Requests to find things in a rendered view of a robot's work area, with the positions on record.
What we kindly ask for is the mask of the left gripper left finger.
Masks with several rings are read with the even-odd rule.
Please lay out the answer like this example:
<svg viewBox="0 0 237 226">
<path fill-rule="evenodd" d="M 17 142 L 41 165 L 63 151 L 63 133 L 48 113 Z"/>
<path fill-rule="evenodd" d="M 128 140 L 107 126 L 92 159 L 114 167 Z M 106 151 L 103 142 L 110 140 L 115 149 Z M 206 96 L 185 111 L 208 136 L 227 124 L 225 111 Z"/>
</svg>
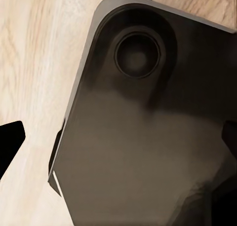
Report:
<svg viewBox="0 0 237 226">
<path fill-rule="evenodd" d="M 26 138 L 22 121 L 0 126 L 0 180 Z"/>
</svg>

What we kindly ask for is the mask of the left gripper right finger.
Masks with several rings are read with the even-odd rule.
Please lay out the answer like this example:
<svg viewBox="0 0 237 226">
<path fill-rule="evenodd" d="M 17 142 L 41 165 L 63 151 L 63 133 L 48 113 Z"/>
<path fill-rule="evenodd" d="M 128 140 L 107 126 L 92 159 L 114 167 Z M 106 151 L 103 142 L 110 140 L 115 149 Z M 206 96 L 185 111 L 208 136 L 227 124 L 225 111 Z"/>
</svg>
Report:
<svg viewBox="0 0 237 226">
<path fill-rule="evenodd" d="M 237 160 L 237 122 L 226 120 L 221 138 Z"/>
</svg>

